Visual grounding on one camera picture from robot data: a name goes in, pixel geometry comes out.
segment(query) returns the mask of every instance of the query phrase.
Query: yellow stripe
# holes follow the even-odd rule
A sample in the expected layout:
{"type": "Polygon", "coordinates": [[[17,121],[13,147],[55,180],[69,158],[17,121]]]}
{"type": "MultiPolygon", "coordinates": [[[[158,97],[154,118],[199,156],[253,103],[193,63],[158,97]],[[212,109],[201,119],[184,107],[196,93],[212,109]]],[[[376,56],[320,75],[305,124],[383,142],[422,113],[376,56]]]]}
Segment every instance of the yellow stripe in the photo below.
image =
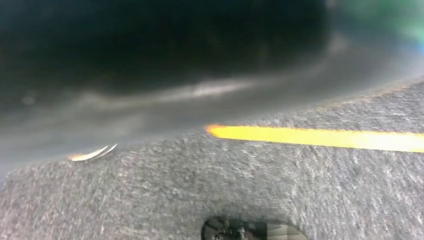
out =
{"type": "Polygon", "coordinates": [[[408,132],[220,125],[206,130],[222,139],[424,153],[424,134],[408,132]]]}

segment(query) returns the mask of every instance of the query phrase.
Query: dark curved surface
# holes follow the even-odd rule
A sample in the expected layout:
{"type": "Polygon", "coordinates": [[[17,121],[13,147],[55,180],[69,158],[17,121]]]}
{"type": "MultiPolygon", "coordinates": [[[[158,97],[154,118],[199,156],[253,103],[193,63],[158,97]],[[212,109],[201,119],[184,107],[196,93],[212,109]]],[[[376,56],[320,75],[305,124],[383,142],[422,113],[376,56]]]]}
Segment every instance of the dark curved surface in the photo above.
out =
{"type": "Polygon", "coordinates": [[[57,158],[424,72],[421,1],[359,3],[0,0],[0,162],[57,158]]]}

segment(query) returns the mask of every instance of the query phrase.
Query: metal part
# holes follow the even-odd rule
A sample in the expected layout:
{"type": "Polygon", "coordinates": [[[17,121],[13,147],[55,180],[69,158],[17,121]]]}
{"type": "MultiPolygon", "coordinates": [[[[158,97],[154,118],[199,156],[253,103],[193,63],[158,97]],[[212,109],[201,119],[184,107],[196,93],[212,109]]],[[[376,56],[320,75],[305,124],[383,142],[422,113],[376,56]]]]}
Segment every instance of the metal part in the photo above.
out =
{"type": "Polygon", "coordinates": [[[118,144],[115,144],[112,146],[107,145],[101,149],[95,150],[87,154],[74,154],[74,155],[68,156],[68,159],[74,162],[98,159],[110,153],[113,149],[116,148],[117,145],[118,144]]]}

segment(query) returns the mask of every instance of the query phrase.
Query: gray carpet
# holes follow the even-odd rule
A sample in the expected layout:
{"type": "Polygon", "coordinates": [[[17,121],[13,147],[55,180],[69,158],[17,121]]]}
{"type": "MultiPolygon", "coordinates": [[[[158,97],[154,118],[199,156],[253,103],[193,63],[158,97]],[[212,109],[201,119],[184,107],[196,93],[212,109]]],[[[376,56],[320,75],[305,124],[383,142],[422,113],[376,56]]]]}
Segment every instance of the gray carpet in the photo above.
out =
{"type": "MultiPolygon", "coordinates": [[[[239,123],[424,132],[424,82],[239,123]]],[[[1,240],[199,240],[213,215],[311,240],[424,239],[424,153],[216,139],[201,130],[10,173],[1,240]]]]}

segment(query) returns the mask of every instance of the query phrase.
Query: yellow line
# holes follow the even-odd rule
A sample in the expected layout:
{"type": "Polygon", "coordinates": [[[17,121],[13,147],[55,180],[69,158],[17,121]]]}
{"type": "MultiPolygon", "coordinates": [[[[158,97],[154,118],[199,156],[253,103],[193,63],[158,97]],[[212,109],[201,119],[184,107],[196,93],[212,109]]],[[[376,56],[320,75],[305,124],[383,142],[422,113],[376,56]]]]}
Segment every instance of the yellow line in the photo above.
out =
{"type": "Polygon", "coordinates": [[[210,125],[217,138],[424,153],[424,134],[260,126],[210,125]]]}

